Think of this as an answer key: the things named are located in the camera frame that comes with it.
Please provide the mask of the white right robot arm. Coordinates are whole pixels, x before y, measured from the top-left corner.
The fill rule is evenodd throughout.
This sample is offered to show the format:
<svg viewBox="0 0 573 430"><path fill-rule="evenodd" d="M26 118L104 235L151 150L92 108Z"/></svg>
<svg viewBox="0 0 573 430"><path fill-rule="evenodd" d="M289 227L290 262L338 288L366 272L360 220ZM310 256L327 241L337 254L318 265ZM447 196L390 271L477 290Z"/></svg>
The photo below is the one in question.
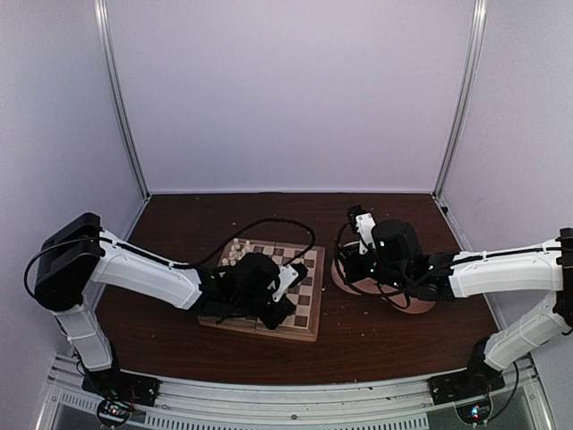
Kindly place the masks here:
<svg viewBox="0 0 573 430"><path fill-rule="evenodd" d="M506 329L479 340L459 388L475 396L514 361L553 337L572 330L572 230L539 245L480 253L424 254L413 226L397 219L380 223L370 214L346 223L358 240L336 245L334 268L357 292L372 280L386 300L437 303L494 292L542 290L544 299Z"/></svg>

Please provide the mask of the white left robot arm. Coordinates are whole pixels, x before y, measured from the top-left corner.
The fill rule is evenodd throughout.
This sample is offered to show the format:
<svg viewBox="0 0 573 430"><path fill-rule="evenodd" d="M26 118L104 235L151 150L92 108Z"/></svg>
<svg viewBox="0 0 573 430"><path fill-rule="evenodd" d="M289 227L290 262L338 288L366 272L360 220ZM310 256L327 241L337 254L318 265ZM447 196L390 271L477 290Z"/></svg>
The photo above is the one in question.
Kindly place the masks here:
<svg viewBox="0 0 573 430"><path fill-rule="evenodd" d="M103 229L100 217L86 212L48 238L28 266L36 280L27 293L59 322L94 383L110 398L129 388L116 368L111 342L84 300L91 283L107 284L166 302L180 310L222 323L254 317L270 330L295 311L289 289L308 275L298 253L276 263L263 253L248 252L238 262L205 267L203 262L169 260L129 244Z"/></svg>

